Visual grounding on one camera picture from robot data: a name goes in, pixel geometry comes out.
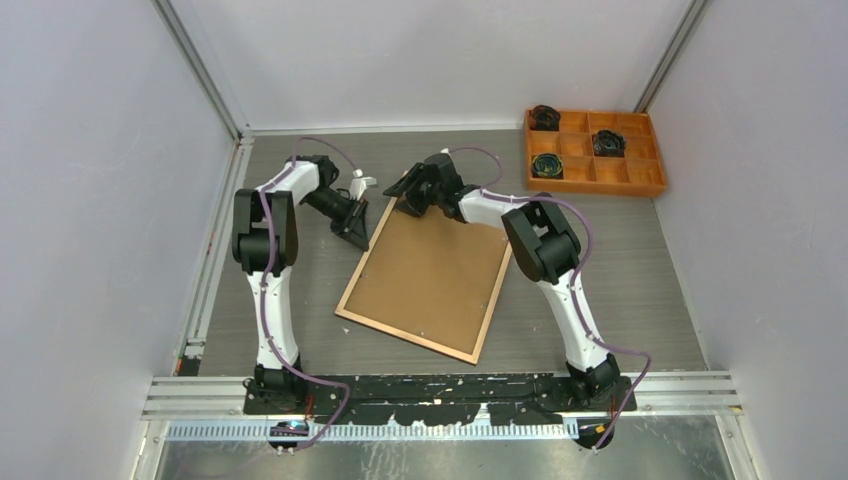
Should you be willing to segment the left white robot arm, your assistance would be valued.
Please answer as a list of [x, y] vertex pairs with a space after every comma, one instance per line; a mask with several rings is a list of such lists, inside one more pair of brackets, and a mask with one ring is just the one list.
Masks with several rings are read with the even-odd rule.
[[310, 380], [300, 367], [291, 311], [297, 206], [312, 207], [329, 219], [334, 235], [363, 252], [369, 249], [365, 193], [377, 182], [356, 168], [349, 187], [336, 189], [338, 176], [326, 155], [294, 156], [275, 177], [234, 196], [232, 255], [254, 298], [259, 338], [254, 376], [246, 387], [250, 398], [268, 398], [284, 414], [305, 405]]

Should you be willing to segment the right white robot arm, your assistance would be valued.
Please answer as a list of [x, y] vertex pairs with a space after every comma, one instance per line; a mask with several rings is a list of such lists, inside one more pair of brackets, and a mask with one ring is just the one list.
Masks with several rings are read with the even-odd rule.
[[415, 163], [384, 193], [414, 217], [436, 206], [449, 219], [502, 228], [520, 271], [541, 289], [558, 325], [568, 395], [589, 411], [626, 404], [629, 383], [604, 346], [582, 290], [580, 241], [550, 195], [516, 197], [467, 184], [447, 149]]

